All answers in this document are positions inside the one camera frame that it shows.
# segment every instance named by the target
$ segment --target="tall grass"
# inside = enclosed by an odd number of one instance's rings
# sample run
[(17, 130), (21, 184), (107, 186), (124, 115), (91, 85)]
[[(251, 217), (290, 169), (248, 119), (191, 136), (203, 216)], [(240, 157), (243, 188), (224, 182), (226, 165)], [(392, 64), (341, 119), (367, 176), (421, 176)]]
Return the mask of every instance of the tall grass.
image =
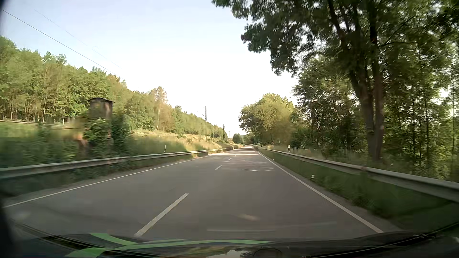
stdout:
[[(263, 146), (263, 148), (276, 150), (276, 151), (285, 151), (285, 152), (287, 152), (288, 150), (287, 145), (268, 145), (268, 146)], [(342, 163), (385, 169), (385, 170), (390, 170), (394, 172), (415, 174), (415, 175), (431, 177), (431, 178), (436, 178), (436, 179), (448, 179), (447, 170), (445, 170), (443, 173), (438, 173), (438, 174), (421, 173), (419, 171), (413, 171), (412, 164), (404, 160), (398, 160), (394, 157), (386, 157), (385, 159), (383, 159), (383, 162), (375, 163), (370, 159), (367, 153), (360, 153), (360, 152), (354, 152), (354, 151), (348, 151), (348, 150), (340, 150), (335, 154), (325, 155), (321, 150), (318, 150), (318, 149), (290, 148), (290, 153), (299, 154), (299, 155), (303, 155), (307, 157), (315, 157), (315, 158), (321, 158), (321, 159), (326, 159), (326, 160), (331, 160), (331, 161), (337, 161), (337, 162), (342, 162)]]
[[(94, 152), (82, 151), (82, 149), (85, 150), (81, 144), (84, 141), (79, 139), (82, 139), (83, 134), (84, 130), (79, 128), (2, 122), (0, 123), (0, 168), (97, 158)], [(108, 148), (103, 148), (105, 152), (103, 157), (164, 153), (165, 145), (167, 146), (166, 151), (169, 153), (238, 147), (218, 142), (217, 138), (205, 141), (199, 135), (141, 133), (128, 135), (123, 142), (114, 141)], [(18, 179), (4, 179), (0, 181), (0, 191), (7, 196), (16, 196), (31, 191), (59, 187), (84, 179), (94, 179), (117, 171), (155, 166), (201, 155), (190, 154), (146, 159)]]
[(279, 164), (348, 199), (354, 205), (392, 221), (402, 229), (435, 230), (457, 222), (459, 204), (453, 201), (379, 182), (365, 173), (348, 174), (261, 148), (259, 150)]

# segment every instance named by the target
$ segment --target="white lane marking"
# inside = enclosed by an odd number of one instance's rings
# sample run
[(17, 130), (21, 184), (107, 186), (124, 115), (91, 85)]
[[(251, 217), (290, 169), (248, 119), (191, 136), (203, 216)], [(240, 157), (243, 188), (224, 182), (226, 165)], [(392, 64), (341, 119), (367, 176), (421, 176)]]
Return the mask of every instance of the white lane marking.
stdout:
[(259, 217), (257, 216), (252, 216), (252, 215), (248, 215), (248, 214), (239, 214), (237, 217), (241, 218), (241, 219), (247, 219), (247, 220), (250, 220), (250, 221), (257, 221), (257, 220), (260, 220)]
[(40, 196), (40, 197), (37, 197), (37, 198), (33, 198), (33, 199), (30, 199), (30, 200), (26, 200), (26, 201), (22, 201), (22, 202), (17, 202), (17, 203), (13, 203), (13, 204), (10, 204), (10, 205), (6, 205), (3, 208), (12, 207), (12, 206), (23, 204), (23, 203), (26, 203), (26, 202), (35, 201), (35, 200), (38, 200), (38, 199), (41, 199), (41, 198), (50, 197), (50, 196), (53, 196), (53, 195), (56, 195), (56, 194), (65, 193), (65, 192), (68, 192), (68, 191), (80, 189), (80, 188), (87, 187), (87, 186), (90, 186), (90, 185), (96, 185), (96, 184), (100, 184), (100, 183), (107, 182), (107, 181), (110, 181), (110, 180), (115, 180), (115, 179), (118, 179), (118, 178), (122, 178), (122, 177), (125, 177), (125, 176), (135, 175), (135, 174), (147, 172), (147, 171), (158, 169), (158, 168), (164, 168), (164, 167), (180, 164), (180, 163), (191, 161), (191, 160), (197, 160), (197, 159), (204, 158), (204, 157), (197, 157), (197, 158), (193, 158), (193, 159), (189, 159), (189, 160), (185, 160), (185, 161), (180, 161), (180, 162), (177, 162), (177, 163), (172, 163), (172, 164), (161, 166), (161, 167), (157, 167), (157, 168), (151, 168), (151, 169), (147, 169), (147, 170), (144, 170), (144, 171), (135, 172), (135, 173), (128, 174), (128, 175), (118, 176), (118, 177), (115, 177), (115, 178), (112, 178), (112, 179), (107, 179), (107, 180), (104, 180), (104, 181), (95, 182), (95, 183), (92, 183), (92, 184), (89, 184), (89, 185), (82, 185), (82, 186), (79, 186), (79, 187), (67, 189), (67, 190), (64, 190), (64, 191), (57, 192), (57, 193), (52, 193), (52, 194)]
[(350, 211), (349, 209), (347, 209), (346, 207), (342, 206), (341, 204), (333, 201), (332, 199), (330, 199), (328, 196), (324, 195), (323, 193), (317, 191), (316, 189), (314, 189), (313, 187), (311, 187), (310, 185), (306, 184), (305, 182), (299, 180), (296, 176), (292, 175), (291, 173), (287, 172), (285, 169), (281, 168), (280, 166), (278, 166), (276, 163), (272, 162), (269, 158), (267, 158), (266, 156), (264, 156), (262, 153), (260, 153), (261, 156), (263, 156), (264, 158), (266, 158), (269, 162), (271, 162), (272, 164), (274, 164), (276, 167), (280, 168), (282, 171), (284, 171), (285, 173), (287, 173), (289, 176), (293, 177), (296, 181), (302, 183), (305, 187), (311, 189), (312, 191), (314, 191), (316, 194), (322, 196), (324, 199), (326, 199), (327, 201), (333, 203), (335, 206), (337, 206), (338, 208), (340, 208), (341, 210), (345, 211), (347, 214), (353, 216), (356, 220), (362, 222), (363, 224), (365, 224), (366, 226), (368, 226), (369, 228), (371, 228), (372, 230), (374, 230), (376, 233), (384, 233), (384, 231), (380, 230), (378, 227), (376, 227), (375, 225), (371, 224), (370, 222), (366, 221), (365, 219), (363, 219), (362, 217), (358, 216), (357, 214), (353, 213), (352, 211)]
[[(228, 154), (214, 154), (216, 156), (221, 156), (221, 155), (228, 155)], [(234, 156), (237, 156), (237, 155), (252, 155), (252, 156), (258, 156), (258, 154), (249, 154), (249, 153), (234, 153), (234, 154), (231, 154), (231, 155), (234, 155)]]
[(184, 194), (179, 199), (174, 201), (171, 205), (169, 205), (169, 207), (167, 207), (160, 214), (158, 214), (158, 216), (156, 216), (154, 219), (152, 219), (150, 222), (148, 222), (147, 225), (145, 225), (143, 228), (141, 228), (139, 231), (137, 231), (137, 233), (135, 233), (134, 236), (139, 237), (139, 236), (142, 236), (143, 234), (145, 234), (145, 232), (147, 232), (147, 230), (149, 230), (154, 224), (156, 224), (156, 222), (158, 222), (162, 217), (164, 217), (164, 215), (166, 215), (168, 212), (170, 212), (175, 206), (177, 206), (177, 204), (179, 202), (181, 202), (187, 196), (188, 196), (188, 194)]

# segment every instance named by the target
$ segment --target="solid white edge line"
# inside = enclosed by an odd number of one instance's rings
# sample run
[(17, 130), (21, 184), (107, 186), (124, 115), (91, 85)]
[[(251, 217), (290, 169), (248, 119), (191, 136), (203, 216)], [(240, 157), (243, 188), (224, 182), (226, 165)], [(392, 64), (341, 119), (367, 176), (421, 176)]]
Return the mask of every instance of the solid white edge line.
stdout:
[(161, 167), (157, 167), (157, 168), (150, 168), (150, 169), (147, 169), (147, 170), (143, 170), (143, 171), (140, 171), (140, 172), (135, 172), (135, 173), (128, 174), (128, 175), (118, 176), (118, 177), (111, 178), (111, 179), (107, 179), (107, 180), (104, 180), (104, 181), (95, 182), (95, 183), (92, 183), (92, 184), (89, 184), (89, 185), (82, 185), (82, 186), (79, 186), (79, 187), (67, 189), (67, 190), (64, 190), (64, 191), (57, 192), (57, 193), (52, 193), (52, 194), (40, 196), (40, 197), (37, 197), (37, 198), (32, 198), (32, 199), (29, 199), (29, 200), (26, 200), (26, 201), (22, 201), (22, 202), (17, 202), (17, 203), (13, 203), (13, 204), (10, 204), (10, 205), (6, 205), (6, 206), (3, 206), (3, 208), (12, 207), (12, 206), (19, 205), (19, 204), (23, 204), (23, 203), (26, 203), (26, 202), (31, 202), (31, 201), (35, 201), (35, 200), (42, 199), (42, 198), (45, 198), (45, 197), (50, 197), (50, 196), (53, 196), (53, 195), (56, 195), (56, 194), (65, 193), (65, 192), (68, 192), (68, 191), (80, 189), (80, 188), (87, 187), (87, 186), (90, 186), (90, 185), (96, 185), (96, 184), (100, 184), (100, 183), (103, 183), (103, 182), (107, 182), (107, 181), (115, 180), (115, 179), (118, 179), (118, 178), (122, 178), (122, 177), (125, 177), (125, 176), (135, 175), (135, 174), (147, 172), (147, 171), (154, 170), (154, 169), (158, 169), (158, 168), (164, 168), (164, 167), (168, 167), (168, 166), (180, 164), (180, 163), (187, 162), (187, 161), (197, 160), (197, 159), (204, 158), (204, 157), (197, 157), (197, 158), (193, 158), (193, 159), (189, 159), (189, 160), (184, 160), (184, 161), (172, 163), (172, 164), (165, 165), (165, 166), (161, 166)]
[(137, 233), (135, 233), (134, 236), (135, 237), (140, 237), (143, 234), (145, 234), (145, 232), (147, 232), (147, 230), (149, 230), (154, 224), (156, 224), (156, 222), (158, 222), (162, 217), (164, 217), (164, 215), (166, 215), (168, 212), (170, 212), (175, 206), (177, 206), (177, 204), (179, 202), (181, 202), (187, 196), (188, 196), (188, 194), (184, 194), (179, 199), (174, 201), (171, 205), (169, 205), (169, 207), (167, 207), (160, 214), (158, 214), (158, 216), (156, 216), (154, 219), (152, 219), (150, 222), (148, 222), (147, 225), (145, 225), (143, 228), (141, 228), (139, 231), (137, 231)]
[(330, 199), (328, 196), (324, 195), (323, 193), (319, 192), (318, 190), (314, 189), (313, 187), (311, 187), (310, 185), (306, 184), (305, 182), (299, 180), (296, 176), (292, 175), (291, 173), (287, 172), (285, 169), (281, 168), (280, 166), (278, 166), (276, 163), (272, 162), (269, 158), (267, 158), (266, 156), (264, 156), (262, 153), (260, 153), (261, 156), (263, 156), (264, 158), (266, 158), (269, 162), (271, 162), (272, 164), (274, 164), (276, 167), (280, 168), (282, 171), (284, 171), (285, 173), (287, 173), (289, 176), (293, 177), (296, 181), (302, 183), (305, 187), (311, 189), (312, 191), (314, 191), (316, 194), (322, 196), (324, 199), (326, 199), (327, 201), (333, 203), (335, 206), (337, 206), (338, 208), (340, 208), (341, 210), (345, 211), (347, 214), (353, 216), (356, 220), (362, 222), (363, 224), (365, 224), (366, 226), (368, 226), (369, 228), (371, 228), (372, 230), (374, 230), (376, 233), (384, 233), (384, 231), (382, 231), (381, 229), (379, 229), (378, 227), (376, 227), (375, 225), (371, 224), (370, 222), (366, 221), (365, 219), (363, 219), (362, 217), (358, 216), (357, 214), (353, 213), (352, 211), (350, 211), (349, 209), (347, 209), (346, 207), (342, 206), (341, 204), (333, 201), (332, 199)]

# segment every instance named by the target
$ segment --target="dashed center line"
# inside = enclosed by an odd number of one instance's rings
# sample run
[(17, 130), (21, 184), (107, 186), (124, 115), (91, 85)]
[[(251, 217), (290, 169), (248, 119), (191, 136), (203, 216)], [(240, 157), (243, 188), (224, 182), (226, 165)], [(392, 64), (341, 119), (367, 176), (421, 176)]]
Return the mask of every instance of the dashed center line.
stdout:
[(182, 195), (179, 199), (174, 201), (169, 207), (167, 207), (165, 210), (163, 210), (158, 216), (156, 216), (154, 219), (152, 219), (147, 225), (145, 225), (143, 228), (141, 228), (137, 233), (134, 234), (135, 237), (140, 237), (142, 236), (147, 230), (149, 230), (156, 222), (158, 222), (164, 215), (166, 215), (168, 212), (170, 212), (179, 202), (181, 202), (185, 197), (187, 197), (188, 194)]

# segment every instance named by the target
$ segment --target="sky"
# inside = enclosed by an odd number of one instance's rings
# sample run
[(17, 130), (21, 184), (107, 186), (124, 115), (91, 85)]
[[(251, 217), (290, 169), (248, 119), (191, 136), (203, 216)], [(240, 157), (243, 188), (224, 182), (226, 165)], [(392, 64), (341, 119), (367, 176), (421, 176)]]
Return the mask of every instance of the sky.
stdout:
[(0, 33), (19, 48), (65, 54), (76, 67), (104, 67), (131, 90), (161, 86), (188, 113), (203, 117), (207, 106), (207, 120), (231, 137), (245, 134), (244, 105), (266, 93), (293, 97), (297, 79), (275, 75), (269, 52), (249, 52), (241, 41), (246, 21), (211, 2), (10, 0), (3, 7), (98, 65), (4, 12)]

